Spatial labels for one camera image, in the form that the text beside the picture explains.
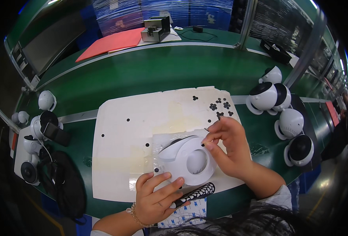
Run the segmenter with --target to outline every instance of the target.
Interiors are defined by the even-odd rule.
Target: bracelet
[[[136,221],[139,225],[141,225],[142,227],[144,227],[144,228],[153,227],[154,224],[145,225],[145,224],[141,223],[141,221],[138,220],[138,218],[136,217],[136,214],[135,214],[135,208],[136,208],[136,202],[134,202],[130,208],[127,208],[127,209],[126,209],[126,212],[128,212],[129,214],[131,214],[131,215],[133,216],[133,218],[135,219],[135,221]]]

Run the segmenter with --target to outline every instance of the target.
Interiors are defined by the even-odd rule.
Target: factory floor
[[[321,163],[321,173],[306,194],[299,195],[299,214],[324,223],[337,211],[348,190],[348,148]]]

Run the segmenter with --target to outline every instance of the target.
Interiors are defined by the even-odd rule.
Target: red pad
[[[327,109],[329,110],[332,122],[334,123],[334,127],[335,127],[337,126],[337,124],[339,124],[337,111],[335,111],[331,101],[327,101],[326,106],[327,106]]]
[[[16,133],[14,133],[14,136],[13,136],[13,144],[11,145],[11,149],[13,150],[13,151],[15,151],[15,146],[16,146],[16,141],[17,141],[18,139],[17,139],[17,135],[16,135]]]
[[[86,51],[79,56],[76,62],[94,57],[109,51],[123,48],[135,47],[141,40],[141,31],[145,28],[130,29],[119,33],[108,35],[96,40]]]

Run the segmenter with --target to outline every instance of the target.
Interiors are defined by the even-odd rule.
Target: wrist
[[[255,165],[255,162],[248,160],[245,165],[243,165],[243,168],[238,172],[236,178],[242,180],[243,182],[247,182],[251,176],[254,175]]]
[[[143,226],[139,224],[130,213],[124,211],[124,214],[126,214],[125,218],[130,223],[132,229],[136,231],[143,229]]]

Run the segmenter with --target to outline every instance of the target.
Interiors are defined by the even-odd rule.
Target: white sleeve
[[[105,233],[103,231],[100,231],[100,230],[92,230],[90,233],[90,236],[112,236],[112,235]]]
[[[257,202],[277,205],[292,210],[292,195],[286,185],[282,185],[274,195]]]

